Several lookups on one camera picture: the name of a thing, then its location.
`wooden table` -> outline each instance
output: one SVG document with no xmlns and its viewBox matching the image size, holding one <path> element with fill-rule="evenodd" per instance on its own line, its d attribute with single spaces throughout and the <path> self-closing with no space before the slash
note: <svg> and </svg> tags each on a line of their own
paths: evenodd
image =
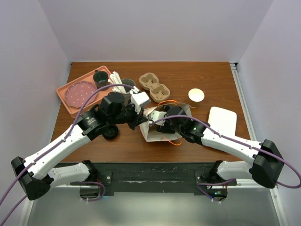
<svg viewBox="0 0 301 226">
<path fill-rule="evenodd" d="M 233 80 L 229 63 L 221 62 L 88 62 L 72 63 L 68 82 L 105 65 L 121 78 L 130 78 L 139 85 L 139 77 L 147 72 L 154 73 L 159 81 L 171 91 L 170 99 L 179 102 L 187 100 L 188 91 L 199 88 L 204 91 L 205 99 L 200 107 L 192 109 L 192 115 L 202 121 L 208 120 L 212 106 L 225 108 L 237 113 L 236 135 L 250 139 Z M 61 105 L 52 140 L 57 138 L 72 124 L 73 118 Z M 212 148 L 182 141 L 180 146 L 169 142 L 147 143 L 140 129 L 132 131 L 127 124 L 118 125 L 119 136 L 107 141 L 99 136 L 89 144 L 74 151 L 64 159 L 67 162 L 91 160 L 93 162 L 213 162 L 216 160 L 238 161 L 235 156 Z"/>
</svg>

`white wall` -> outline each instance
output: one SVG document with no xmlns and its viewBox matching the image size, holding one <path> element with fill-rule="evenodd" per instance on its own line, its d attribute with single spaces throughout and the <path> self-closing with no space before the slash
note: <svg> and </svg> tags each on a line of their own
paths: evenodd
<svg viewBox="0 0 301 226">
<path fill-rule="evenodd" d="M 273 0 L 39 0 L 70 61 L 237 62 Z"/>
<path fill-rule="evenodd" d="M 15 175 L 10 161 L 44 147 L 60 106 L 55 89 L 69 63 L 37 0 L 0 2 L 0 195 Z M 0 207 L 0 221 L 24 196 L 19 183 Z M 16 225 L 22 206 L 5 225 Z"/>
<path fill-rule="evenodd" d="M 274 0 L 238 63 L 257 139 L 275 141 L 301 171 L 301 1 Z M 298 183 L 285 167 L 280 180 Z M 291 226 L 300 225 L 301 189 L 280 187 Z"/>
</svg>

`black mug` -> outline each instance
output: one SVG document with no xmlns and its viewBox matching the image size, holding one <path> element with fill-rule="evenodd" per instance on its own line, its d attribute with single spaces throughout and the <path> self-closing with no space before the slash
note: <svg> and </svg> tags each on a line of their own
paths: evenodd
<svg viewBox="0 0 301 226">
<path fill-rule="evenodd" d="M 109 75 L 107 72 L 104 72 L 104 71 L 95 70 L 95 74 L 93 75 L 93 80 L 95 82 L 97 89 L 110 84 L 109 83 Z"/>
</svg>

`pink tray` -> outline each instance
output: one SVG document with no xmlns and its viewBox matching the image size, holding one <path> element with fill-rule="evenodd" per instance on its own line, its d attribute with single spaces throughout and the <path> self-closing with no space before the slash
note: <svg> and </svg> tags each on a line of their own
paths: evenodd
<svg viewBox="0 0 301 226">
<path fill-rule="evenodd" d="M 89 73 L 79 77 L 78 79 L 75 79 L 75 80 L 67 83 L 66 85 L 64 85 L 64 86 L 62 86 L 62 87 L 60 87 L 56 90 L 56 92 L 57 92 L 58 96 L 60 97 L 62 103 L 64 104 L 65 108 L 67 109 L 67 111 L 69 112 L 71 117 L 73 117 L 73 118 L 76 117 L 77 113 L 79 112 L 79 108 L 71 107 L 66 103 L 66 101 L 65 101 L 65 92 L 67 91 L 69 86 L 71 86 L 73 83 L 75 83 L 77 81 L 89 81 L 89 82 L 95 84 L 94 81 L 93 81 L 93 75 L 95 73 L 95 70 L 105 71 L 105 72 L 108 73 L 108 75 L 111 74 L 111 72 L 109 71 L 109 69 L 106 66 L 101 66 L 99 68 L 95 68 L 93 71 L 90 71 Z M 83 112 L 89 111 L 91 109 L 91 107 L 93 107 L 96 104 L 99 104 L 104 96 L 106 96 L 106 95 L 108 95 L 108 93 L 112 92 L 112 89 L 113 88 L 109 88 L 106 91 L 98 92 L 96 94 L 95 100 L 92 103 L 86 105 L 84 107 Z"/>
</svg>

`white bag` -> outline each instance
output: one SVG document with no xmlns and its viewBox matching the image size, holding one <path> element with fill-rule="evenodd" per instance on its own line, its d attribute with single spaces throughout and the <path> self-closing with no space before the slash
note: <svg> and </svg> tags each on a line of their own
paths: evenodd
<svg viewBox="0 0 301 226">
<path fill-rule="evenodd" d="M 177 106 L 181 107 L 188 116 L 191 116 L 191 110 L 190 110 L 188 104 L 176 102 L 176 103 L 163 104 L 163 105 L 172 106 L 172 107 L 177 107 Z M 160 105 L 160 106 L 157 106 L 157 107 L 147 108 L 147 109 L 144 110 L 143 114 L 146 117 L 148 117 L 148 115 L 154 110 L 162 111 L 163 105 Z M 142 132 L 142 135 L 143 135 L 144 139 L 147 142 L 177 140 L 177 139 L 182 137 L 178 133 L 167 134 L 167 133 L 157 132 L 156 131 L 157 126 L 158 125 L 153 125 L 153 126 L 149 127 L 149 121 L 140 124 L 140 130 Z"/>
</svg>

